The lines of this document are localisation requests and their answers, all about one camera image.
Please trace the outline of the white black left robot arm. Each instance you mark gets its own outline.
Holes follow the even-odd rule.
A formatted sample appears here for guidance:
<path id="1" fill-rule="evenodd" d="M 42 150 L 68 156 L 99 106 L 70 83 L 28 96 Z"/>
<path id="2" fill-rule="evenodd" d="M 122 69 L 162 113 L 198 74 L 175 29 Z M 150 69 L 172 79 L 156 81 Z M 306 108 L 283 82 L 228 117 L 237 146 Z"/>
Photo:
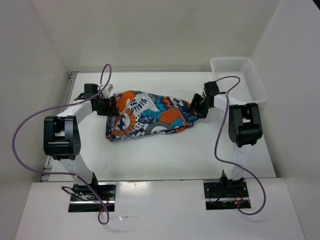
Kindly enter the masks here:
<path id="1" fill-rule="evenodd" d="M 101 116 L 118 116 L 116 98 L 110 96 L 113 85 L 93 83 L 84 85 L 84 92 L 73 103 L 55 116 L 44 119 L 43 150 L 47 156 L 60 162 L 73 179 L 76 194 L 94 200 L 100 194 L 98 180 L 83 160 L 79 123 L 92 112 Z"/>

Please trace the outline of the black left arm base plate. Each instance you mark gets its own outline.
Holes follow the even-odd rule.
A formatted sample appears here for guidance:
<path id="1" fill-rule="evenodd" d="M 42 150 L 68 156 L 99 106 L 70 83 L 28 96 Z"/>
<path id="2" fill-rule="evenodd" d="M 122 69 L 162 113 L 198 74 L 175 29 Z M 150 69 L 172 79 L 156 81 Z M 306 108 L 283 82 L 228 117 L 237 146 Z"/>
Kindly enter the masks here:
<path id="1" fill-rule="evenodd" d="M 109 212 L 115 211 L 116 182 L 98 182 L 95 192 L 107 206 Z M 62 186 L 61 189 L 70 195 L 69 213 L 99 212 L 103 209 L 99 199 L 86 186 Z"/>

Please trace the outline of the colourful patterned shorts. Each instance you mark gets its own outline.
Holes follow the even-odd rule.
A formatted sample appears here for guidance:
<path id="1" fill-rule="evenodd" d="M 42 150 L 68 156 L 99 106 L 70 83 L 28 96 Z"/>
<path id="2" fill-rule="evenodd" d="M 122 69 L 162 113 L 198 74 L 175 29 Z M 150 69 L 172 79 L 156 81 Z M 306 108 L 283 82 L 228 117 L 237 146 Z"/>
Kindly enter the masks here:
<path id="1" fill-rule="evenodd" d="M 199 119 L 190 103 L 171 96 L 128 90 L 115 96 L 118 116 L 106 119 L 105 137 L 110 142 L 154 134 L 174 134 L 192 127 Z"/>

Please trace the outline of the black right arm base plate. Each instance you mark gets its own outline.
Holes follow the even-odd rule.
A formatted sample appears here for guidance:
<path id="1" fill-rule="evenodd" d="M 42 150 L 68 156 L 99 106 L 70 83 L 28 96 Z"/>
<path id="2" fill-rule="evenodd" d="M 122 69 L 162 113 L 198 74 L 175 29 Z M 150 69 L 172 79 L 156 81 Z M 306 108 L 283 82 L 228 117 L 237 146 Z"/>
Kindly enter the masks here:
<path id="1" fill-rule="evenodd" d="M 206 210 L 232 210 L 237 209 L 238 204 L 240 209 L 251 208 L 247 184 L 243 178 L 204 180 L 203 188 Z"/>

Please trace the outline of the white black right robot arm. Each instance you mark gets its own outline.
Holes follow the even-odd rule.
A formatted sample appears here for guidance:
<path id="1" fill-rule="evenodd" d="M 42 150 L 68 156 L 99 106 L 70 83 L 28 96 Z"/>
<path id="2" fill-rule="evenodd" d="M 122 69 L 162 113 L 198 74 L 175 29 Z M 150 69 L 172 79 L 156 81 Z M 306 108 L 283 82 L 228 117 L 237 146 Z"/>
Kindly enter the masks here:
<path id="1" fill-rule="evenodd" d="M 216 80 L 204 84 L 202 95 L 193 96 L 188 112 L 195 111 L 200 119 L 207 117 L 209 109 L 216 108 L 224 111 L 217 138 L 214 144 L 214 157 L 221 163 L 228 164 L 229 170 L 223 170 L 219 179 L 219 191 L 225 197 L 230 197 L 244 184 L 243 173 L 250 174 L 259 184 L 258 177 L 246 164 L 248 154 L 262 138 L 263 127 L 260 109 L 257 103 L 245 103 L 229 97 L 229 93 L 239 85 L 239 77 L 234 76 L 237 82 L 227 91 L 220 91 Z M 224 160 L 218 156 L 218 146 L 224 127 L 227 126 L 228 137 L 233 143 L 231 160 Z"/>

